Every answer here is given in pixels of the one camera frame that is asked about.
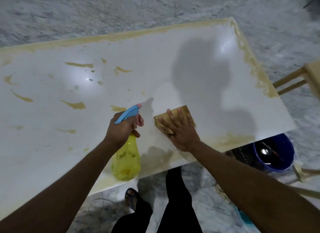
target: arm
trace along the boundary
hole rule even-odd
[[[66,232],[112,155],[131,132],[140,137],[136,117],[114,123],[121,114],[114,115],[105,139],[74,168],[0,221],[0,232]]]
[[[173,123],[159,122],[170,128],[169,137],[182,151],[189,151],[216,179],[230,200],[239,207],[261,232],[319,232],[320,211],[309,201],[267,174],[212,149],[203,142],[178,110]]]

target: marble floor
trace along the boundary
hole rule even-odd
[[[0,47],[123,32],[233,16],[271,81],[320,54],[320,5],[309,0],[0,0]],[[308,86],[282,96],[297,130],[287,133],[296,159],[320,168],[320,103]],[[234,207],[216,192],[215,180],[198,163],[182,167],[183,179],[203,232],[258,232],[247,228]],[[69,232],[110,232],[128,213],[128,187],[138,188],[154,213],[147,232],[155,232],[168,202],[160,173],[88,197]],[[281,181],[292,172],[274,175]],[[316,178],[302,185],[320,191]]]

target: forearm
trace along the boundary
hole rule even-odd
[[[66,232],[114,154],[102,142],[74,168],[0,222],[0,232]]]
[[[261,232],[316,232],[320,211],[286,185],[200,142],[190,149]]]

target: person's left arm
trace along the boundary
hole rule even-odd
[[[114,115],[105,139],[74,168],[0,221],[0,232],[66,232],[112,155],[131,132],[140,137],[136,117],[114,123],[121,114]]]

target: black pants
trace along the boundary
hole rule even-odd
[[[192,208],[192,198],[181,176],[181,169],[168,171],[165,179],[169,203],[163,213],[157,233],[202,232],[197,216]],[[145,233],[149,225],[152,209],[149,203],[138,201],[136,211],[121,217],[111,233]]]

